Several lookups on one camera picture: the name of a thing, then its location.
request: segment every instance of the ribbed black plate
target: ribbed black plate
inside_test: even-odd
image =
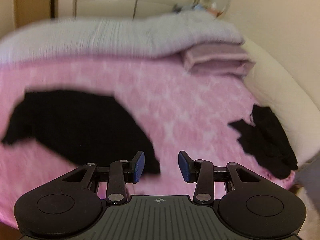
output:
[[[210,207],[187,196],[133,196],[107,208],[93,227],[70,240],[248,240],[226,228]]]

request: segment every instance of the black clothing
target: black clothing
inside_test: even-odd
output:
[[[145,153],[144,173],[160,173],[152,143],[113,96],[71,90],[27,92],[3,144],[34,137],[71,162],[109,166]]]
[[[229,123],[241,133],[238,142],[246,153],[254,155],[258,164],[276,178],[287,178],[291,170],[298,169],[297,159],[278,118],[270,107],[254,105],[252,119],[255,127],[243,119]]]

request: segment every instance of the blue gripper pad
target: blue gripper pad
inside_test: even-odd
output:
[[[178,154],[178,164],[185,182],[190,181],[189,163],[184,158],[181,152]]]
[[[134,177],[133,177],[134,182],[139,182],[143,168],[144,168],[144,152],[141,153],[141,155],[140,155],[140,157],[134,167]]]

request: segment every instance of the floor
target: floor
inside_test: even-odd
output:
[[[319,240],[320,239],[320,215],[314,207],[311,200],[308,198],[307,192],[301,188],[297,193],[298,197],[302,199],[307,208],[307,217],[300,230],[299,236],[303,240]],[[0,239],[18,240],[21,234],[18,230],[10,228],[0,223]]]
[[[307,192],[301,188],[297,196],[302,199],[307,208],[307,217],[300,230],[299,236],[303,240],[319,240],[320,239],[320,215],[315,206],[308,198]]]
[[[0,239],[2,240],[18,240],[21,234],[18,230],[0,223]]]

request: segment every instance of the metal pivot screw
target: metal pivot screw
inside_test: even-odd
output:
[[[211,196],[209,194],[201,193],[201,194],[196,195],[196,199],[201,202],[206,202],[211,199]]]
[[[124,196],[122,194],[119,193],[114,193],[108,196],[108,199],[114,203],[117,203],[121,200],[123,200]]]

